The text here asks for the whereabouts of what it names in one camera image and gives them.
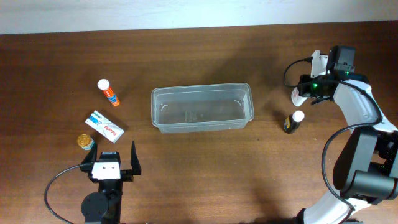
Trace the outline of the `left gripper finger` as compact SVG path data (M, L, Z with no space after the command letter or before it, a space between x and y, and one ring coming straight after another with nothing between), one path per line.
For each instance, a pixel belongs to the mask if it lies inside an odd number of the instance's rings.
M131 144L131 159L130 159L132 174L133 175L141 175L142 169L137 156L135 142L133 141Z
M85 156L85 158L82 160L82 164L87 164L87 163L94 163L96 162L97 158L97 143L94 143L93 146L91 147L90 151L88 154Z

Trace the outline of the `small jar gold lid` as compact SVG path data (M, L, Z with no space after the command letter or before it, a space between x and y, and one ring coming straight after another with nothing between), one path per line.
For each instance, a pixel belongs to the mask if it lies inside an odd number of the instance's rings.
M95 142L91 136L87 134L81 134L77 138L77 144L85 151L89 151L94 146Z

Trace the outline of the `white spray bottle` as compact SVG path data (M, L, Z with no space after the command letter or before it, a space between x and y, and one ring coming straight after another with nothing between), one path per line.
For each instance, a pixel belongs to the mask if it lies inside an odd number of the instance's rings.
M295 87L291 94L291 100L294 106L299 107L307 100L307 97L300 96L299 89Z

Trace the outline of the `dark bottle white cap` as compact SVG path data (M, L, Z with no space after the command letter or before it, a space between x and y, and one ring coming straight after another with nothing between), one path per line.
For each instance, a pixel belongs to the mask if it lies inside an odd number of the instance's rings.
M300 123L304 120L305 114L303 111L295 111L289 115L284 121L284 132L287 134L292 134L296 129L299 128Z

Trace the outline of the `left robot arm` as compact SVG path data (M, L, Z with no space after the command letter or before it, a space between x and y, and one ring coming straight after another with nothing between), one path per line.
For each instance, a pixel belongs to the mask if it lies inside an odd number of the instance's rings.
M94 145L81 162L80 170L98 184L98 190L83 199L81 212L85 223L119 223L123 183L132 182L135 175L142 174L135 143L131 144L130 169L121 168L120 153L102 152L97 156L97 149Z

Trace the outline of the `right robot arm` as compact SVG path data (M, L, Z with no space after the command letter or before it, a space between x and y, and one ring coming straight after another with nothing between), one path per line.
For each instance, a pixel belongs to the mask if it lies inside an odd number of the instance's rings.
M305 59L312 68L292 86L292 103L301 106L308 98L314 103L335 102L347 127L325 143L321 171L327 187L314 205L302 209L296 223L351 223L350 216L397 198L397 128L385 117L372 94L365 75L355 73L355 49L334 46L328 54L319 50ZM326 154L332 142L345 131L351 134L333 168L333 180L326 172Z

